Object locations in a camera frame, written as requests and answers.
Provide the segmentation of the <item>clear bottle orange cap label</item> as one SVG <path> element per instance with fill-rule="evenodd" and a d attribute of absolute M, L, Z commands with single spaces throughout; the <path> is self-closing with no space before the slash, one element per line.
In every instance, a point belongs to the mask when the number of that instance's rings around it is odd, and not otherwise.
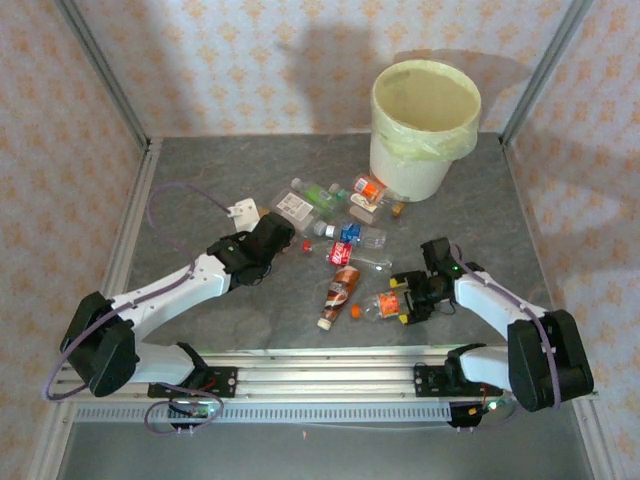
<path fill-rule="evenodd" d="M 361 299 L 350 308 L 355 320 L 398 320 L 399 309 L 407 307 L 403 297 L 393 291 L 377 293 Z"/>

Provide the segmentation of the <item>clear square bottle white label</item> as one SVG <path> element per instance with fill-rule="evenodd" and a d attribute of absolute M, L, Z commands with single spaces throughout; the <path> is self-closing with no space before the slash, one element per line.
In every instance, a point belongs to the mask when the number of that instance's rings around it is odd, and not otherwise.
<path fill-rule="evenodd" d="M 320 210 L 290 188 L 282 190 L 270 203 L 271 210 L 288 220 L 302 235 L 323 236 L 328 224 Z"/>

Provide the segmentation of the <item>brown coffee drink bottle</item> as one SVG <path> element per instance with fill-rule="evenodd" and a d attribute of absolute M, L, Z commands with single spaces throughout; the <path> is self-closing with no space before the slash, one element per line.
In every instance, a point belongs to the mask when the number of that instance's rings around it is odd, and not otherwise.
<path fill-rule="evenodd" d="M 317 326 L 325 331 L 331 329 L 340 312 L 351 298 L 360 279 L 361 272 L 350 265 L 339 268 L 330 282 L 327 297 Z"/>

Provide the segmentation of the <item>cream plastic waste bin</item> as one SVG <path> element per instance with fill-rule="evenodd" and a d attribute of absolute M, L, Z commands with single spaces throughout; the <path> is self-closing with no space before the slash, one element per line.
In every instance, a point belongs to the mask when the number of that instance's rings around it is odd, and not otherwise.
<path fill-rule="evenodd" d="M 405 200 L 419 202 L 431 197 L 454 161 L 401 162 L 393 158 L 372 135 L 371 117 L 370 171 Z"/>

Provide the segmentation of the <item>pale yellow bin liner bag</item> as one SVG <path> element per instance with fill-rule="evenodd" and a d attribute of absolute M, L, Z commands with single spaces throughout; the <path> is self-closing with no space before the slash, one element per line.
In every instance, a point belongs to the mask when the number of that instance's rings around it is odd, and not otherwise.
<path fill-rule="evenodd" d="M 407 60 L 372 86 L 372 135 L 401 162 L 454 161 L 474 150 L 481 110 L 481 94 L 462 71 Z"/>

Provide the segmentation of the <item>clear cola bottle red cap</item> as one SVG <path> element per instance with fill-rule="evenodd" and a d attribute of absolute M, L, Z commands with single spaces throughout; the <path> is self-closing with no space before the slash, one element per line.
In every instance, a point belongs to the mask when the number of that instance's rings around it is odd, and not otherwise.
<path fill-rule="evenodd" d="M 385 250 L 369 249 L 344 242 L 304 239 L 301 250 L 305 255 L 319 255 L 327 263 L 336 267 L 349 265 L 376 272 L 390 271 L 392 267 L 391 256 Z"/>

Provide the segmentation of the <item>clear bottle blue label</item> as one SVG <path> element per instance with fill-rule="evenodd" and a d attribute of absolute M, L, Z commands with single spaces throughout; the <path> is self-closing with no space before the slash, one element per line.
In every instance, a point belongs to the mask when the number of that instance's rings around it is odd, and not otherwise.
<path fill-rule="evenodd" d="M 360 223 L 348 222 L 341 225 L 328 225 L 325 237 L 333 241 L 361 246 L 370 249 L 381 249 L 386 243 L 386 232 Z"/>

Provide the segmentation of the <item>clear bottle green label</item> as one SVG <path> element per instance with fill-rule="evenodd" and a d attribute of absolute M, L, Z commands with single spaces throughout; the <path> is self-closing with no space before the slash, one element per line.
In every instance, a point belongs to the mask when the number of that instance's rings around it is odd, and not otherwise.
<path fill-rule="evenodd" d="M 291 188 L 301 193 L 315 207 L 323 212 L 332 213 L 338 206 L 336 199 L 317 183 L 294 178 L 291 181 Z"/>

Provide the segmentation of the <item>orange label bottle amber cap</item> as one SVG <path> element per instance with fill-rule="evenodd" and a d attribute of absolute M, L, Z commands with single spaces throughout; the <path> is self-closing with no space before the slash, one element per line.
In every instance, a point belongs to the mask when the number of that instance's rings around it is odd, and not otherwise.
<path fill-rule="evenodd" d="M 359 174 L 354 179 L 353 192 L 361 194 L 370 203 L 376 204 L 379 207 L 379 214 L 389 213 L 393 217 L 398 217 L 405 207 L 401 196 L 367 174 Z"/>

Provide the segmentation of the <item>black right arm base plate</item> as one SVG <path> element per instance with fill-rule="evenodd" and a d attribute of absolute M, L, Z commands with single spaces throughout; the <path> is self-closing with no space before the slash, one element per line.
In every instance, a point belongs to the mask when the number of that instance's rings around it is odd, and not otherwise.
<path fill-rule="evenodd" d="M 417 397 L 451 397 L 461 394 L 461 387 L 444 365 L 415 364 L 413 384 Z"/>

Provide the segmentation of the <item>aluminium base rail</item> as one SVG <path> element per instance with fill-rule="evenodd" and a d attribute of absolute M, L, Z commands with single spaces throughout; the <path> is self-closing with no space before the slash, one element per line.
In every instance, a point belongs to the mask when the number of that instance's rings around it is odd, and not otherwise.
<path fill-rule="evenodd" d="M 444 365 L 448 346 L 271 349 L 199 356 L 179 345 L 142 343 L 127 374 L 116 367 L 112 399 L 148 397 L 150 384 L 179 390 L 196 367 L 236 367 L 238 402 L 381 402 L 415 397 L 413 367 Z"/>

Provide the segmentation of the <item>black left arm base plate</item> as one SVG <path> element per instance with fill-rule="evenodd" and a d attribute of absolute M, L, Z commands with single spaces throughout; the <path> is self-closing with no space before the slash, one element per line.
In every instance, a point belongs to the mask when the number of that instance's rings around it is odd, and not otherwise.
<path fill-rule="evenodd" d="M 203 397 L 203 392 L 220 398 L 233 398 L 237 386 L 238 369 L 236 367 L 196 367 L 194 371 L 175 390 L 160 384 L 150 384 L 147 390 L 149 398 L 188 398 Z"/>

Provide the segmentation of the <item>aluminium frame post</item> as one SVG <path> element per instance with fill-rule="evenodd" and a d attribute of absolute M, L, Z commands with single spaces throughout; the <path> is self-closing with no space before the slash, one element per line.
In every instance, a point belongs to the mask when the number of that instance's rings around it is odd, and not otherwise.
<path fill-rule="evenodd" d="M 146 152 L 151 140 L 129 102 L 119 80 L 112 70 L 106 55 L 97 42 L 91 27 L 82 14 L 76 0 L 52 0 L 61 13 L 72 34 L 78 40 L 89 64 L 95 71 L 108 97 L 120 114 L 137 146 Z"/>
<path fill-rule="evenodd" d="M 581 26 L 593 2 L 594 0 L 571 0 L 544 54 L 533 70 L 532 76 L 516 104 L 512 115 L 499 136 L 500 144 L 503 147 L 506 147 L 514 141 L 527 115 L 533 109 L 535 102 L 562 59 L 565 50 L 574 38 L 576 31 Z"/>

